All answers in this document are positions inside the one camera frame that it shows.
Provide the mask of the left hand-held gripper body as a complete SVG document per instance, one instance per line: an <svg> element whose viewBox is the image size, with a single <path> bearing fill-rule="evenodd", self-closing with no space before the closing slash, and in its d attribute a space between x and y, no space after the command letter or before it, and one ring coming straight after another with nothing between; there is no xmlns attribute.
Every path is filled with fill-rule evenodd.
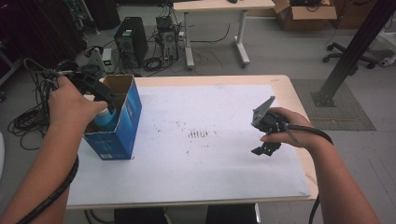
<svg viewBox="0 0 396 224"><path fill-rule="evenodd" d="M82 72L64 74L80 91L81 94L90 93L96 101L108 101L108 87L95 77Z"/></svg>

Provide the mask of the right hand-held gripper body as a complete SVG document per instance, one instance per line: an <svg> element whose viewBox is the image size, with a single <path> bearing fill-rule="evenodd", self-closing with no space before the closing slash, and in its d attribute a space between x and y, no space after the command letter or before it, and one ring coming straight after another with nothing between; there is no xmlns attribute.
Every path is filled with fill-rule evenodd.
<svg viewBox="0 0 396 224"><path fill-rule="evenodd" d="M253 109L251 125L263 133L285 132L285 125L289 123L285 116L269 110L274 100L275 96L271 96L267 101Z"/></svg>

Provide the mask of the blue bottle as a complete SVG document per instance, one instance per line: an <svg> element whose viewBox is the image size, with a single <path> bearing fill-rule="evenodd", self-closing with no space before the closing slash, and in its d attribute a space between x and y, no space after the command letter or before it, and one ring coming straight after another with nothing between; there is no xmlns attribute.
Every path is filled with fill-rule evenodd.
<svg viewBox="0 0 396 224"><path fill-rule="evenodd" d="M115 130L118 123L117 110L110 111L106 108L95 116L93 122L100 131L112 132Z"/></svg>

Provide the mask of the blue cardboard box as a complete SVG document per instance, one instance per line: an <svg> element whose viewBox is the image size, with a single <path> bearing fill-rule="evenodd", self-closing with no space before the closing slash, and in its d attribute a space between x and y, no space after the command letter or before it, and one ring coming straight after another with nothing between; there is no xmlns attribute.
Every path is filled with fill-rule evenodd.
<svg viewBox="0 0 396 224"><path fill-rule="evenodd" d="M84 139L104 161L132 158L142 104L132 75L106 76L102 81L116 95L118 123L114 131L102 132L92 121Z"/></svg>

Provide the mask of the person's left hand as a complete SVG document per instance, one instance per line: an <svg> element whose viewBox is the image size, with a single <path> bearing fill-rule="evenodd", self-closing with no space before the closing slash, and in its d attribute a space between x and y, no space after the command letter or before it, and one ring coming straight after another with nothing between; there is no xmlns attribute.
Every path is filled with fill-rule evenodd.
<svg viewBox="0 0 396 224"><path fill-rule="evenodd" d="M67 77L58 77L57 82L59 89L49 98L48 134L81 138L93 118L107 108L107 102L86 99Z"/></svg>

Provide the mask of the person's right hand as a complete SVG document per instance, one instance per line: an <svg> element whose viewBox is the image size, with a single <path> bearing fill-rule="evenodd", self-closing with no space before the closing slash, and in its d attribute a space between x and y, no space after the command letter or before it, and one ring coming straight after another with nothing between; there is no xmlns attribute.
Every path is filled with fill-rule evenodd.
<svg viewBox="0 0 396 224"><path fill-rule="evenodd" d="M270 108L270 111L277 112L285 116L286 119L290 122L290 125L297 125L308 128L313 127L308 119L306 119L303 115L297 112L290 111L283 107L272 107ZM319 135L301 130L291 130L289 133L283 132L266 134L261 138L261 140L263 142L270 143L286 143L294 147L305 148L309 152L313 151L314 149L318 149L321 146L326 146L330 144L328 140Z"/></svg>

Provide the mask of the white power unit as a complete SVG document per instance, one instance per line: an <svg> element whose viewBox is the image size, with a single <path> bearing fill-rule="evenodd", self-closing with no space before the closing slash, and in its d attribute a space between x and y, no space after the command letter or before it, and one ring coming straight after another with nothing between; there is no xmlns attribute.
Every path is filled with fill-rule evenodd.
<svg viewBox="0 0 396 224"><path fill-rule="evenodd" d="M104 49L102 61L105 67L112 67L114 65L112 48Z"/></svg>

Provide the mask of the black computer tower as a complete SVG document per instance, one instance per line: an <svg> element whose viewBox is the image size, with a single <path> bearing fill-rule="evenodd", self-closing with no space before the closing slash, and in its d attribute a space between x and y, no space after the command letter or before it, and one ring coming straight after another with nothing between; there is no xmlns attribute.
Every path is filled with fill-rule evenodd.
<svg viewBox="0 0 396 224"><path fill-rule="evenodd" d="M141 17L126 17L114 39L125 65L140 68L148 51L148 42Z"/></svg>

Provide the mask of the grey floor mat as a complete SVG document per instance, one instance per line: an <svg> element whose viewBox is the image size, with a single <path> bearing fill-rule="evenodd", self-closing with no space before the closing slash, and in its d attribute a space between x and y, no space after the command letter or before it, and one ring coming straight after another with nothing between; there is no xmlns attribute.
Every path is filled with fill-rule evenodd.
<svg viewBox="0 0 396 224"><path fill-rule="evenodd" d="M328 131L375 131L347 84L342 84L332 98L333 106L316 106L312 97L324 84L323 79L293 79L291 81L310 121Z"/></svg>

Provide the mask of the dark curtain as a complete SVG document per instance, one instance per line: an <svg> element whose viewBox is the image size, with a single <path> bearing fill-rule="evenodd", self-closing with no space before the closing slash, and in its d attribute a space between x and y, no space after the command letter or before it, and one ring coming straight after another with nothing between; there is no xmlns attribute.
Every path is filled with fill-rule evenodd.
<svg viewBox="0 0 396 224"><path fill-rule="evenodd" d="M0 27L23 58L49 68L87 47L64 0L0 0Z"/></svg>

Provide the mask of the open computer case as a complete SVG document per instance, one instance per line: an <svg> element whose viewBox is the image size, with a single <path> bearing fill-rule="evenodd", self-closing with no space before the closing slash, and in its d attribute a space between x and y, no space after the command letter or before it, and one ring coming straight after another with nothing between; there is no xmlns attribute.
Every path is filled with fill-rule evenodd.
<svg viewBox="0 0 396 224"><path fill-rule="evenodd" d="M156 18L156 27L163 58L166 62L173 63L178 60L178 32L170 16Z"/></svg>

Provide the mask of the black office chair base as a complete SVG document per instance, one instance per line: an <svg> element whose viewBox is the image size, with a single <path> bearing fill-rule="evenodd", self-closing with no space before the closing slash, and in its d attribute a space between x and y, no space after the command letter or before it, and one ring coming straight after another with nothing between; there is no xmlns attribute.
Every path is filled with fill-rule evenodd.
<svg viewBox="0 0 396 224"><path fill-rule="evenodd" d="M329 51L329 53L322 58L324 63L328 63L330 59L345 58L354 63L352 66L353 72L356 72L359 69L359 62L366 63L365 67L367 69L374 69L378 64L378 60L369 58L362 54L357 55L356 53L352 53L349 47L344 47L336 42L332 42L330 45L328 45L326 50Z"/></svg>

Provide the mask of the open brown cardboard box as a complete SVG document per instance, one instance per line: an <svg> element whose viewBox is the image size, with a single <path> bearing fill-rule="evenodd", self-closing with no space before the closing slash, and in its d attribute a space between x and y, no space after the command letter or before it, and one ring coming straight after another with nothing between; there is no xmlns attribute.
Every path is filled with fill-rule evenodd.
<svg viewBox="0 0 396 224"><path fill-rule="evenodd" d="M320 31L337 18L330 0L272 0L276 20L284 31Z"/></svg>

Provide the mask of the person's black trousers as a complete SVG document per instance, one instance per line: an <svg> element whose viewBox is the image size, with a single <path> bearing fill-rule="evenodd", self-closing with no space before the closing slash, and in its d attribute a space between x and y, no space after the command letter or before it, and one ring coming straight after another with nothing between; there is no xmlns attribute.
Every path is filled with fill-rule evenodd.
<svg viewBox="0 0 396 224"><path fill-rule="evenodd" d="M254 203L115 209L116 224L258 224Z"/></svg>

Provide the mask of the black metal stand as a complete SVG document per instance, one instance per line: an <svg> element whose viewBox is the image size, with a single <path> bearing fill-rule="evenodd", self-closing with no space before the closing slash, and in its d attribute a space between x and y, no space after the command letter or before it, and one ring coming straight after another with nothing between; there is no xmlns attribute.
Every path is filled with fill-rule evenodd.
<svg viewBox="0 0 396 224"><path fill-rule="evenodd" d="M351 52L363 55L395 11L396 0L377 0L364 23L350 41L348 47ZM349 76L353 64L353 62L345 58L338 61L319 91L311 93L315 106L335 106L332 98Z"/></svg>

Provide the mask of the wooden desk in background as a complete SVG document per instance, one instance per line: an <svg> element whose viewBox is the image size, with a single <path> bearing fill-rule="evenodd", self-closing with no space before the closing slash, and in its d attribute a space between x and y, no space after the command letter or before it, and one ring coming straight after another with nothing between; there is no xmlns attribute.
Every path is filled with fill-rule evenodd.
<svg viewBox="0 0 396 224"><path fill-rule="evenodd" d="M173 10L183 14L187 68L191 70L195 66L190 35L190 25L194 20L194 16L200 15L197 23L201 24L221 20L224 20L228 24L231 24L233 21L238 22L238 33L233 38L233 41L241 58L241 66L245 67L250 64L250 59L243 44L248 12L252 9L274 8L275 3L272 0L183 0L182 2L175 2L173 4Z"/></svg>

